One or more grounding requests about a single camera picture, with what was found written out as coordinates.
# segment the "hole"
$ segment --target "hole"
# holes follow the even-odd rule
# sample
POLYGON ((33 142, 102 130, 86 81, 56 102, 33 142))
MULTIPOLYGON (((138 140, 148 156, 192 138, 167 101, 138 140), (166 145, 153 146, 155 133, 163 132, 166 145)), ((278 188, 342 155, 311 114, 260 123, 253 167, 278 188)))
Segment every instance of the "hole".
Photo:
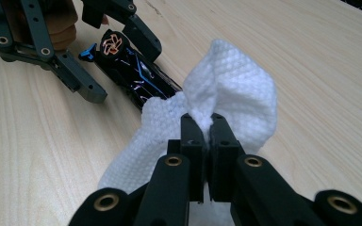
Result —
POLYGON ((193 144, 193 145, 197 145, 197 144, 199 144, 199 141, 197 141, 197 140, 188 140, 188 144, 193 144))
POLYGON ((151 222, 151 226, 166 226, 166 220, 162 218, 156 218, 151 222))
POLYGON ((166 160, 164 160, 164 162, 166 163, 167 166, 176 167, 176 166, 181 165, 182 159, 177 156, 170 156, 170 157, 166 158, 166 160))
POLYGON ((230 142, 227 141, 227 140, 223 140, 223 141, 220 142, 220 144, 221 144, 221 145, 224 145, 224 146, 227 146, 227 145, 230 144, 230 142))
POLYGON ((48 48, 42 48, 41 49, 41 53, 43 55, 50 55, 51 54, 51 51, 48 49, 48 48))
POLYGON ((330 196, 328 197, 327 201, 332 207, 342 213, 353 215, 357 212, 357 207, 352 202, 343 197, 330 196))
POLYGON ((97 211, 107 211, 114 208, 119 203, 119 196, 117 196, 114 193, 109 193, 106 195, 103 195, 96 199, 95 203, 93 204, 93 207, 97 211))
POLYGON ((261 165, 263 165, 263 162, 255 157, 247 157, 245 158, 245 164, 250 167, 261 167, 261 165))
POLYGON ((8 44, 8 38, 1 36, 0 37, 0 44, 8 44))

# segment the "wooden table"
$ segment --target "wooden table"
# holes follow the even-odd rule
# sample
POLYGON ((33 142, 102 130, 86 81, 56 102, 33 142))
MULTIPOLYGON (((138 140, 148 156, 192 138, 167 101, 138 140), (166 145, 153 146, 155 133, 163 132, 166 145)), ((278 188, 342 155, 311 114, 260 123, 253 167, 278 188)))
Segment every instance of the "wooden table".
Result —
MULTIPOLYGON (((258 154, 309 199, 335 188, 362 201, 362 11, 338 0, 135 4, 161 40, 156 63, 179 84, 213 39, 251 56, 278 91, 277 130, 258 154)), ((123 29, 76 25, 75 54, 123 29)), ((0 225, 66 225, 140 127, 126 96, 83 65, 108 93, 101 105, 38 66, 0 59, 0 225)))

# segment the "wood grain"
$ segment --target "wood grain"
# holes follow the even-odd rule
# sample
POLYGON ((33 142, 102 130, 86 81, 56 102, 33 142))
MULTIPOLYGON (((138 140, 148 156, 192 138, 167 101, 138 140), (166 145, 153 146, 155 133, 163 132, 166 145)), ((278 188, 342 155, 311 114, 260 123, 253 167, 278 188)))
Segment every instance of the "wood grain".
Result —
MULTIPOLYGON (((79 13, 81 1, 74 1, 79 13)), ((136 1, 160 38, 156 63, 177 83, 210 42, 234 43, 273 77, 275 135, 258 153, 300 194, 335 188, 362 201, 362 11, 338 0, 136 1)), ((81 21, 71 51, 99 41, 81 21)), ((94 105, 50 72, 0 59, 0 225, 66 225, 109 162, 140 127, 140 113, 93 64, 107 90, 94 105)))

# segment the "white wipe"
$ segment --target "white wipe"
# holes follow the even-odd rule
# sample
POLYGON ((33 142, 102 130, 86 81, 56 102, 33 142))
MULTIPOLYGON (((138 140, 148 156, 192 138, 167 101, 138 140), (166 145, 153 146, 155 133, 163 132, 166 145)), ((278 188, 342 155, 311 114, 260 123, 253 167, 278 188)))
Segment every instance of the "white wipe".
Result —
MULTIPOLYGON (((237 47, 214 40, 186 78, 183 92, 166 101, 151 98, 144 105, 141 128, 111 162, 99 188, 115 187, 131 193, 147 183, 157 160, 167 151, 168 140, 180 139, 180 118, 185 113, 195 119, 205 138, 212 124, 210 116, 223 115, 245 152, 256 153, 276 127, 275 85, 237 47)), ((192 204, 190 225, 227 225, 231 220, 229 205, 216 204, 208 199, 205 205, 192 204)))

